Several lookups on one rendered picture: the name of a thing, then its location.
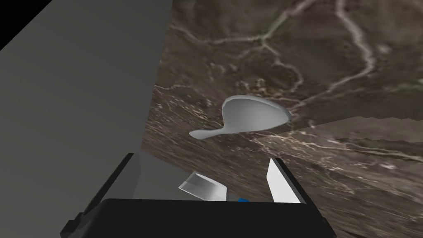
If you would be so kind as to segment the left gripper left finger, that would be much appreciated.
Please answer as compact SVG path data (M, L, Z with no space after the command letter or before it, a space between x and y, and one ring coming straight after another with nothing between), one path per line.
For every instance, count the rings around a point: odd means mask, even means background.
M140 156L128 153L95 194L82 215L88 214L104 199L131 199L141 176Z

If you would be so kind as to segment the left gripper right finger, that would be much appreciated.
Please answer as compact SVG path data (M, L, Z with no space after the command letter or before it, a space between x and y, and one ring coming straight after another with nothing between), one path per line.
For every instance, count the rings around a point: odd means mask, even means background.
M270 159L266 179L274 202L307 203L307 194L282 159Z

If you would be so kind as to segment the silver metal object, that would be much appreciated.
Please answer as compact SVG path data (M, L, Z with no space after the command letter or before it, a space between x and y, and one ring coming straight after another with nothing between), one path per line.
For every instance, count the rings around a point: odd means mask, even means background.
M227 201L228 189L225 185L198 172L193 172L179 189L204 201Z

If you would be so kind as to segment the grey spoon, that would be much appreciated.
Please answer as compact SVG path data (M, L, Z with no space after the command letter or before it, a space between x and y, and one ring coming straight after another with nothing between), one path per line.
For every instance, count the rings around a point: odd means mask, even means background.
M222 104L221 112L221 129L195 130L189 135L202 140L222 134L264 131L284 125L292 118L282 105L251 95L228 97Z

